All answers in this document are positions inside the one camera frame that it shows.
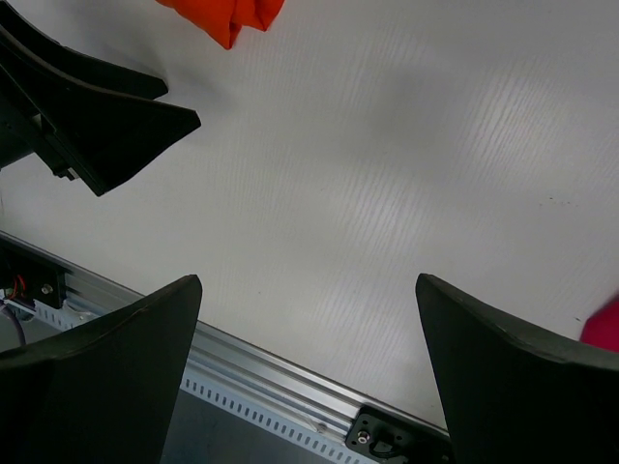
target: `white surface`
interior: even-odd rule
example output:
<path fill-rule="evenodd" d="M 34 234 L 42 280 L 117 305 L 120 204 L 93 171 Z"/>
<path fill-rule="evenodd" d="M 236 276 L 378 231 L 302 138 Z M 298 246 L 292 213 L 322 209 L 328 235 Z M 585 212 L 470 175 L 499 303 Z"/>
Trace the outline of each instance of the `white surface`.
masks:
<path fill-rule="evenodd" d="M 225 52 L 154 0 L 14 0 L 203 128 L 103 198 L 36 157 L 0 226 L 442 423 L 414 283 L 577 336 L 619 282 L 615 0 L 288 0 Z"/>

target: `black plastic bracket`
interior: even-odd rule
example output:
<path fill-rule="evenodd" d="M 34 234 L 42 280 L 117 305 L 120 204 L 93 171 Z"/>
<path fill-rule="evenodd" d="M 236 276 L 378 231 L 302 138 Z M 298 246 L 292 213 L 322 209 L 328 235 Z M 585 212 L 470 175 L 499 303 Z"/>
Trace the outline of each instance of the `black plastic bracket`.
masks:
<path fill-rule="evenodd" d="M 190 132 L 195 111 L 153 101 L 156 77 L 77 53 L 0 0 L 0 169 L 35 152 L 97 195 Z"/>
<path fill-rule="evenodd" d="M 364 406 L 346 437 L 346 446 L 388 464 L 455 464 L 449 438 L 429 427 Z"/>
<path fill-rule="evenodd" d="M 55 309 L 62 307 L 67 298 L 67 271 L 62 266 L 4 239 L 0 239 L 0 258 L 0 285 L 16 292 L 15 297 L 9 295 L 9 298 L 29 306 L 38 300 Z"/>

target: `orange object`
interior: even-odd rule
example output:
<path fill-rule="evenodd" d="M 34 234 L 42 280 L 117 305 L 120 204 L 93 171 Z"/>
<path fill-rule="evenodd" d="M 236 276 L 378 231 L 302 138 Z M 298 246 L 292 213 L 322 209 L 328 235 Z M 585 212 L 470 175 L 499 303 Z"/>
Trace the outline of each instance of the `orange object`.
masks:
<path fill-rule="evenodd" d="M 266 31 L 283 0 L 157 0 L 208 32 L 223 48 L 234 45 L 241 27 Z"/>

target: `pink object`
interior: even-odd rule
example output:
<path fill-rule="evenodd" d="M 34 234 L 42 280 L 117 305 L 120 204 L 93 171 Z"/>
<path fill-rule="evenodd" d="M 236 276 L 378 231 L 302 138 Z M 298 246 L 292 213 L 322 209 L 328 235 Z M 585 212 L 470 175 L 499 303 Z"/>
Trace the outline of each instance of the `pink object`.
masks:
<path fill-rule="evenodd" d="M 613 300 L 587 320 L 580 341 L 619 353 L 619 299 Z"/>

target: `electrical wire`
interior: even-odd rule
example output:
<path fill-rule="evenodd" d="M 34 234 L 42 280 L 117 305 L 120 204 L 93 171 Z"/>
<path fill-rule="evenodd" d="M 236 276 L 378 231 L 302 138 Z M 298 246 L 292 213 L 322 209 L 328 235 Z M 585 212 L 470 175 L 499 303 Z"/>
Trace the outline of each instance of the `electrical wire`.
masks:
<path fill-rule="evenodd" d="M 8 300 L 14 300 L 17 297 L 23 297 L 26 291 L 26 281 L 21 275 L 15 275 L 13 277 L 13 291 L 9 295 Z"/>
<path fill-rule="evenodd" d="M 17 316 L 15 316 L 13 311 L 5 304 L 2 304 L 0 306 L 0 312 L 7 316 L 15 326 L 15 330 L 17 331 L 17 338 L 19 338 L 19 346 L 25 346 L 26 334 L 24 333 L 23 327 L 21 327 L 21 323 L 17 319 Z"/>

